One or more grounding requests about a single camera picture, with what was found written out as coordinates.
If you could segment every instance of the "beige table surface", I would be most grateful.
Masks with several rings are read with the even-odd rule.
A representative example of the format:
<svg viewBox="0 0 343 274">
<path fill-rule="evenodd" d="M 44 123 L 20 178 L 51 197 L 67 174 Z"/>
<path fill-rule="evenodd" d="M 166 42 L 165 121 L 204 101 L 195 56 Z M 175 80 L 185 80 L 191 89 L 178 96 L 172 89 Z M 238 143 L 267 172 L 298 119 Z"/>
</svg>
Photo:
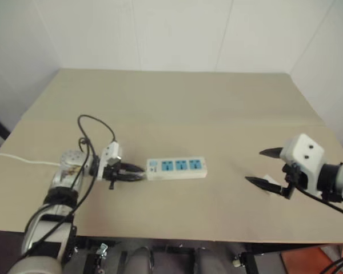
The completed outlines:
<svg viewBox="0 0 343 274">
<path fill-rule="evenodd" d="M 223 241 L 343 242 L 343 215 L 299 192 L 268 194 L 244 176 L 284 183 L 283 162 L 259 151 L 301 132 L 326 149 L 343 148 L 286 74 L 61 70 L 22 117 L 0 152 L 58 162 L 76 149 L 79 114 L 110 124 L 124 161 L 204 156 L 205 179 L 98 182 L 75 215 L 79 235 Z M 95 149 L 110 141 L 85 121 Z M 23 231 L 56 171 L 0 157 L 0 230 Z M 84 193 L 89 180 L 83 186 Z"/>
</svg>

